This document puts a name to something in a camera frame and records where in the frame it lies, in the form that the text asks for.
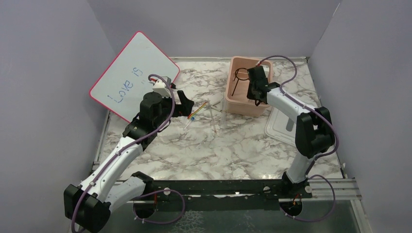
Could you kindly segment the glass thermometer rod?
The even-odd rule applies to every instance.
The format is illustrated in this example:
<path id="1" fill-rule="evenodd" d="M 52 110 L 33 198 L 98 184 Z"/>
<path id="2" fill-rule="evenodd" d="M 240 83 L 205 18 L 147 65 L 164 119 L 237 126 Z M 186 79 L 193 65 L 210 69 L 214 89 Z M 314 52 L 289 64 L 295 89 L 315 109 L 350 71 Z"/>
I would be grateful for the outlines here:
<path id="1" fill-rule="evenodd" d="M 207 102 L 208 102 L 208 105 L 209 105 L 209 113 L 210 113 L 210 117 L 211 117 L 211 125 L 212 125 L 212 127 L 213 127 L 214 133 L 216 133 L 217 130 L 216 130 L 215 120 L 214 120 L 214 116 L 213 116 L 213 112 L 212 112 L 212 105 L 210 104 L 210 100 L 209 100 L 209 99 L 207 100 Z"/>

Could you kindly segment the clay pipe triangle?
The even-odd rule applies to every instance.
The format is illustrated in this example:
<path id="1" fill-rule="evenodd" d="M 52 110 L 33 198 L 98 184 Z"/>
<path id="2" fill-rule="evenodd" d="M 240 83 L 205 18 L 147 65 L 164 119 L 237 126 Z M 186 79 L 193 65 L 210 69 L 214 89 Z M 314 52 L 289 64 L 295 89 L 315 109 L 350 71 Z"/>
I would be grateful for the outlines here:
<path id="1" fill-rule="evenodd" d="M 217 93 L 215 95 L 212 95 L 209 98 L 209 103 L 211 104 L 212 110 L 215 110 L 217 112 L 222 111 L 222 100 L 223 100 L 223 94 L 222 93 Z"/>

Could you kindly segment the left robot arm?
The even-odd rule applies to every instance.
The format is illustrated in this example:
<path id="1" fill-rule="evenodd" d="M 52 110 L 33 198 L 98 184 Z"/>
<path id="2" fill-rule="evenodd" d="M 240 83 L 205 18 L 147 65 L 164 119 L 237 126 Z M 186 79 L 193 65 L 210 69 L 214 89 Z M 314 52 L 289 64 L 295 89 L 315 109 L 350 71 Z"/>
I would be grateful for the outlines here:
<path id="1" fill-rule="evenodd" d="M 182 90 L 177 94 L 179 104 L 175 102 L 174 95 L 145 94 L 140 112 L 126 126 L 111 154 L 79 185 L 70 184 L 65 189 L 65 216 L 71 220 L 72 232 L 99 232 L 114 210 L 134 198 L 149 198 L 145 202 L 147 208 L 156 203 L 154 180 L 142 172 L 134 173 L 122 184 L 115 183 L 131 162 L 146 150 L 158 132 L 167 127 L 171 118 L 191 114 L 194 101 L 189 100 Z"/>

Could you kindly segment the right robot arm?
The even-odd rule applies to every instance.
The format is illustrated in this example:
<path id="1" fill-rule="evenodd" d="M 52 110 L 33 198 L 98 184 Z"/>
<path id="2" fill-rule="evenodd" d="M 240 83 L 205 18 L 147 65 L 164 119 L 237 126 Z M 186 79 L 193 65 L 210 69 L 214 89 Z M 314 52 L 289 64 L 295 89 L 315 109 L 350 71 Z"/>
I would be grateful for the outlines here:
<path id="1" fill-rule="evenodd" d="M 337 141 L 331 128 L 330 112 L 325 107 L 307 106 L 284 93 L 280 84 L 268 81 L 262 66 L 247 69 L 247 74 L 247 98 L 254 100 L 256 106 L 264 103 L 276 108 L 295 124 L 297 154 L 277 187 L 280 193 L 291 198 L 304 188 L 316 158 Z"/>

